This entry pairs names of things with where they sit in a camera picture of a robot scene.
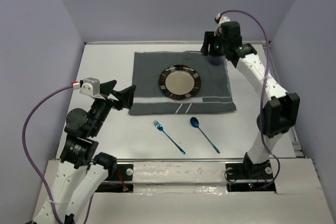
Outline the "purple ceramic mug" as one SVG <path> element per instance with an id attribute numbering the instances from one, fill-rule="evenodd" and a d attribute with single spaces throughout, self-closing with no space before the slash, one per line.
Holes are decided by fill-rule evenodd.
<path id="1" fill-rule="evenodd" d="M 223 57 L 222 56 L 210 56 L 209 61 L 211 64 L 218 66 L 223 61 Z"/>

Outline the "blue metal fork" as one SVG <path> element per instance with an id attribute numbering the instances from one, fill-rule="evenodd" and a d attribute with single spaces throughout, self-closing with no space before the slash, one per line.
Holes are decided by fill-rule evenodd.
<path id="1" fill-rule="evenodd" d="M 165 136 L 179 149 L 179 151 L 185 155 L 186 152 L 165 132 L 163 126 L 157 121 L 157 120 L 154 120 L 153 121 L 153 124 L 154 126 L 160 131 L 162 132 L 163 134 L 165 134 Z"/>

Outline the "dark rimmed dinner plate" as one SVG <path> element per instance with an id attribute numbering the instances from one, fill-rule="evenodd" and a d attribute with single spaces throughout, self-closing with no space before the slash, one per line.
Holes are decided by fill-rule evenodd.
<path id="1" fill-rule="evenodd" d="M 195 97 L 202 85 L 200 74 L 186 65 L 173 65 L 164 69 L 158 83 L 161 92 L 173 100 Z"/>

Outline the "grey striped cloth placemat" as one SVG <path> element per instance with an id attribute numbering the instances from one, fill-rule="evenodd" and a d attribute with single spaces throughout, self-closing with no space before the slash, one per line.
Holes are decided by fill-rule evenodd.
<path id="1" fill-rule="evenodd" d="M 159 77 L 168 67 L 185 65 L 201 79 L 200 91 L 191 98 L 173 100 L 163 94 Z M 225 60 L 210 63 L 197 51 L 135 52 L 132 84 L 136 86 L 130 115 L 223 114 L 236 111 Z"/>

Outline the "blue metal spoon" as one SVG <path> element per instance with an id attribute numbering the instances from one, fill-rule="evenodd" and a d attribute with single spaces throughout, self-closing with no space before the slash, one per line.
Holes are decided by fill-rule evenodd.
<path id="1" fill-rule="evenodd" d="M 215 146 L 215 144 L 209 139 L 209 137 L 203 132 L 203 130 L 200 128 L 200 123 L 196 117 L 190 118 L 190 124 L 192 127 L 199 129 L 199 131 L 203 134 L 203 136 L 207 139 L 207 141 L 210 143 L 210 145 L 213 147 L 213 149 L 220 154 L 220 150 Z"/>

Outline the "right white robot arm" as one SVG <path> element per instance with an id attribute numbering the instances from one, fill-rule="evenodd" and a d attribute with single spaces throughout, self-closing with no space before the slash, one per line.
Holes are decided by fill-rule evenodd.
<path id="1" fill-rule="evenodd" d="M 218 21 L 215 31 L 205 33 L 201 52 L 204 56 L 224 56 L 260 96 L 259 132 L 239 168 L 246 177 L 253 178 L 266 168 L 277 142 L 295 125 L 300 98 L 274 79 L 251 44 L 243 44 L 238 22 L 227 17 Z"/>

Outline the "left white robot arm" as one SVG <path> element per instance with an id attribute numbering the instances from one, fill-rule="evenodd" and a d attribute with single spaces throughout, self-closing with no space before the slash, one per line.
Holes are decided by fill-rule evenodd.
<path id="1" fill-rule="evenodd" d="M 98 187 L 115 176 L 117 159 L 106 153 L 96 153 L 93 140 L 112 109 L 131 109 L 135 85 L 114 90 L 115 80 L 100 83 L 85 78 L 72 84 L 73 89 L 93 98 L 89 111 L 75 108 L 68 112 L 64 131 L 66 141 L 54 183 L 47 187 L 48 197 L 32 223 L 77 223 Z"/>

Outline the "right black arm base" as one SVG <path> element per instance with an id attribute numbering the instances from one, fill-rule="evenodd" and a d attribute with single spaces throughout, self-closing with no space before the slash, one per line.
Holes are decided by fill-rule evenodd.
<path id="1" fill-rule="evenodd" d="M 229 193 L 276 192 L 275 183 L 272 182 L 274 176 L 270 161 L 252 173 L 243 169 L 243 163 L 226 163 L 225 168 L 224 178 Z"/>

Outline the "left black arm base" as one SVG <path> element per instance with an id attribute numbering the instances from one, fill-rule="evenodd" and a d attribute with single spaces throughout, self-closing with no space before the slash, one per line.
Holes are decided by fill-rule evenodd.
<path id="1" fill-rule="evenodd" d="M 130 193 L 133 192 L 133 164 L 121 163 L 113 175 L 102 182 L 97 191 L 101 193 Z"/>

